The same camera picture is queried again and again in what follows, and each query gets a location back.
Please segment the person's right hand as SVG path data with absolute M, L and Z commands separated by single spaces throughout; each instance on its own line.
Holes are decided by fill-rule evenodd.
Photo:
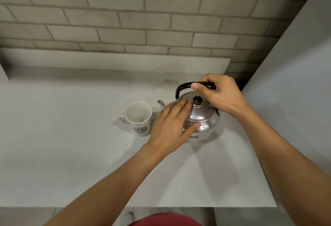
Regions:
M 214 97 L 208 99 L 210 103 L 235 119 L 248 117 L 255 112 L 246 102 L 232 77 L 209 73 L 199 82 L 207 88 L 215 90 Z

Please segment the person's left hand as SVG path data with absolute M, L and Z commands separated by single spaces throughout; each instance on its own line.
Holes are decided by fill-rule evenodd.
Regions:
M 181 124 L 190 111 L 190 106 L 191 103 L 188 103 L 177 117 L 173 117 L 172 108 L 167 116 L 157 117 L 155 120 L 147 144 L 158 156 L 165 158 L 188 140 L 188 137 L 184 137 Z

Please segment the steel kettle with black handle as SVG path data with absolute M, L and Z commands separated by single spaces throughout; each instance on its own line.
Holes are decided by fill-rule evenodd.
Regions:
M 190 89 L 192 83 L 194 83 L 194 82 L 186 82 L 186 83 L 183 83 L 183 84 L 181 84 L 177 87 L 177 89 L 175 91 L 175 103 L 179 102 L 178 99 L 179 99 L 180 95 L 182 95 L 181 92 L 185 89 Z M 216 120 L 216 121 L 201 122 L 201 127 L 193 134 L 196 137 L 190 137 L 190 138 L 193 139 L 193 140 L 204 140 L 204 139 L 206 139 L 207 137 L 209 137 L 212 134 L 212 132 L 215 129 L 218 122 L 219 122 L 219 119 Z M 200 123 L 200 122 L 188 122 L 188 121 L 184 120 L 181 124 L 182 131 L 184 132 L 185 129 L 189 128 L 194 123 Z

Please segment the steel kettle lid black knob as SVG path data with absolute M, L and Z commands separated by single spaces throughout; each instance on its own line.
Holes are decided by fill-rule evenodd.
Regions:
M 180 95 L 178 101 L 186 99 L 192 103 L 191 109 L 186 117 L 188 122 L 207 122 L 219 119 L 216 108 L 207 100 L 207 98 L 195 91 L 190 91 Z

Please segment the person's left forearm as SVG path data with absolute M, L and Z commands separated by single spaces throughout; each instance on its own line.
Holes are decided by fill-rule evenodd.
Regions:
M 145 144 L 111 174 L 64 207 L 44 226 L 111 226 L 146 177 L 169 154 Z

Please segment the person's right forearm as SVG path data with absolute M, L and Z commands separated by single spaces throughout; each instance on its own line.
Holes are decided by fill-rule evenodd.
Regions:
M 244 128 L 280 203 L 296 226 L 331 226 L 331 177 L 250 106 L 233 114 Z

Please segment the white mug with grey print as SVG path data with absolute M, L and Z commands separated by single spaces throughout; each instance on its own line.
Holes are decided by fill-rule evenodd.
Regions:
M 151 106 L 142 101 L 131 103 L 118 119 L 129 133 L 143 137 L 149 135 L 152 127 L 153 111 Z

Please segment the person's red garment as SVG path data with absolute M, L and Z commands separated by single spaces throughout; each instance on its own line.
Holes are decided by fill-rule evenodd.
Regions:
M 202 226 L 202 224 L 187 215 L 167 212 L 144 217 L 128 226 Z

